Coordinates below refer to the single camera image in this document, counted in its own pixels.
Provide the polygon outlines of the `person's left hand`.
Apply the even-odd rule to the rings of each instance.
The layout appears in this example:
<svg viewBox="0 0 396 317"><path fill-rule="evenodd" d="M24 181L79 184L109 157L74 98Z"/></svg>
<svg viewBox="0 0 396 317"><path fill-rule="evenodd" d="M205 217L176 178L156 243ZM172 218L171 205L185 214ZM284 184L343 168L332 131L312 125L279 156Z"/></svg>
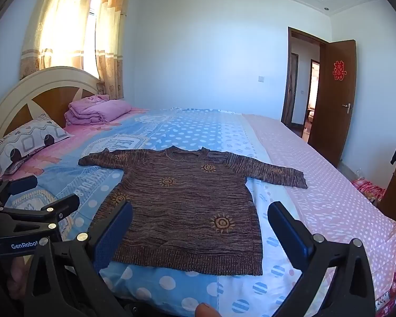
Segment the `person's left hand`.
<svg viewBox="0 0 396 317"><path fill-rule="evenodd" d="M32 256L13 258L10 267L10 279L8 280L8 290L11 298L24 298L32 259Z"/></svg>

